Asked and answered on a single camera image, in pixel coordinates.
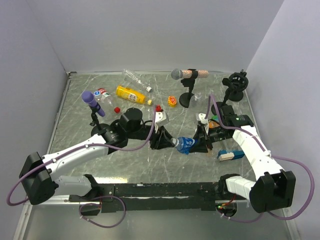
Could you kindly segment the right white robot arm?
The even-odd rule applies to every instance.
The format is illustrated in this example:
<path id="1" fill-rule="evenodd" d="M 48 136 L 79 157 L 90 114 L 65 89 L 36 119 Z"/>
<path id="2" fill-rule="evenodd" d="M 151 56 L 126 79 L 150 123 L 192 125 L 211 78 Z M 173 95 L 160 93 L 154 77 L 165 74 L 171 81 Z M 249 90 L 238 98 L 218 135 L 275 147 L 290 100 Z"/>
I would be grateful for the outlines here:
<path id="1" fill-rule="evenodd" d="M 222 199 L 230 199 L 233 195 L 245 198 L 257 213 L 290 207 L 296 185 L 293 172 L 285 171 L 276 162 L 248 115 L 235 114 L 230 105 L 218 110 L 220 116 L 214 128 L 209 127 L 209 118 L 199 109 L 193 107 L 187 111 L 196 125 L 193 137 L 195 144 L 190 152 L 206 153 L 213 143 L 232 138 L 244 152 L 255 180 L 248 180 L 236 173 L 225 174 L 215 185 L 214 193 Z"/>

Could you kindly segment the blue label clear bottle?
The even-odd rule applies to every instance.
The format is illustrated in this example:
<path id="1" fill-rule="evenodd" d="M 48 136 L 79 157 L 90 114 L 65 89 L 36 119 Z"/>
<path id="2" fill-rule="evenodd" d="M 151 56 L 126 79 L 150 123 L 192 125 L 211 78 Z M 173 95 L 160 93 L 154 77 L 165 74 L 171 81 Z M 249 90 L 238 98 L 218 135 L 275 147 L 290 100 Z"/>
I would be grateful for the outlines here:
<path id="1" fill-rule="evenodd" d="M 188 155 L 190 149 L 197 143 L 197 140 L 189 137 L 178 137 L 171 139 L 176 150 L 182 154 Z"/>

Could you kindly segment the clear bottle green-print white cap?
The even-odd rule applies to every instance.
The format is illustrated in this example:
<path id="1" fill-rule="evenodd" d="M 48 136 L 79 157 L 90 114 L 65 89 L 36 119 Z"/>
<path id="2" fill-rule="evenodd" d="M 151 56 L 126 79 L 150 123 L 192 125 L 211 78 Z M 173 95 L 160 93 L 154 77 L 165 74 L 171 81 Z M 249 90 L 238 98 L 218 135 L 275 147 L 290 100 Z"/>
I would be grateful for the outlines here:
<path id="1" fill-rule="evenodd" d="M 195 93 L 195 94 L 194 94 L 194 100 L 195 100 L 196 102 L 201 101 L 201 100 L 202 100 L 202 93 L 201 93 L 201 92 Z"/>

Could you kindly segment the orange bottle red cap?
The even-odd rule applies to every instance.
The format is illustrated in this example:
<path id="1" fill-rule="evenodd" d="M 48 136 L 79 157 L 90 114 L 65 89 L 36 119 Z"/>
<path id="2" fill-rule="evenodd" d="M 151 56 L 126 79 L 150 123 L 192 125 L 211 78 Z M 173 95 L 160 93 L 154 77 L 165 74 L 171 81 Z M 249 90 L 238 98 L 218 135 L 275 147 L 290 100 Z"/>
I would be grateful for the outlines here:
<path id="1" fill-rule="evenodd" d="M 210 119 L 210 120 L 208 121 L 208 126 L 209 126 L 210 129 L 214 129 L 214 128 L 220 127 L 220 124 L 219 124 L 219 122 Z"/>

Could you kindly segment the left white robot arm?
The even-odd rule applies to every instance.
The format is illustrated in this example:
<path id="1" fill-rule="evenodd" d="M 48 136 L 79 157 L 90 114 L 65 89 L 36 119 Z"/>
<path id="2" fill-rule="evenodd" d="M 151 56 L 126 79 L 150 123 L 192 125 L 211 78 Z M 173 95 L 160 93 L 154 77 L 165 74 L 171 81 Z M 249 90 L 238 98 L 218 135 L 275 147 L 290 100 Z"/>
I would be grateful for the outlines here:
<path id="1" fill-rule="evenodd" d="M 152 149 L 173 146 L 171 136 L 166 135 L 164 128 L 169 123 L 164 110 L 155 111 L 152 120 L 143 121 L 142 118 L 142 112 L 131 107 L 111 124 L 96 124 L 92 136 L 81 143 L 43 156 L 38 152 L 31 153 L 19 174 L 27 201 L 39 205 L 61 195 L 76 195 L 93 201 L 99 195 L 99 185 L 94 177 L 89 174 L 66 176 L 68 171 L 115 151 L 130 152 L 126 147 L 130 139 L 141 140 Z"/>

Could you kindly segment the small red bottle cap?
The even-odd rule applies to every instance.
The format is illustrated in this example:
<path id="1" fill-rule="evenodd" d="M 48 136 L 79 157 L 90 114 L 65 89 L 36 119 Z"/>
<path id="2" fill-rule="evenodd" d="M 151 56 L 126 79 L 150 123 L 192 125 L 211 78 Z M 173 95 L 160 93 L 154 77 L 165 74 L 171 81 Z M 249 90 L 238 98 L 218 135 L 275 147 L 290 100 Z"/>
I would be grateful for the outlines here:
<path id="1" fill-rule="evenodd" d="M 116 107 L 115 109 L 114 109 L 114 112 L 115 113 L 119 113 L 121 111 L 121 109 L 119 108 L 119 107 Z"/>

